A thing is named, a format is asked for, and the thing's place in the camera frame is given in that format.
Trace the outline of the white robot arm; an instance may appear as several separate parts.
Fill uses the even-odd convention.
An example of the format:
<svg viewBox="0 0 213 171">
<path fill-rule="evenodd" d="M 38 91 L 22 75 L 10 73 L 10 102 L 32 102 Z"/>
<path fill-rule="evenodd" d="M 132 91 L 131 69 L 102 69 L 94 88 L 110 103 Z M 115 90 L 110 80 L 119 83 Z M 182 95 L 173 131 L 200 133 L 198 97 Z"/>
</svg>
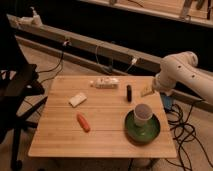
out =
<svg viewBox="0 0 213 171">
<path fill-rule="evenodd" d="M 152 88 L 166 93 L 180 82 L 213 104 L 213 76 L 201 72 L 197 65 L 198 57 L 193 52 L 165 56 L 160 62 L 160 72 L 152 81 Z"/>
</svg>

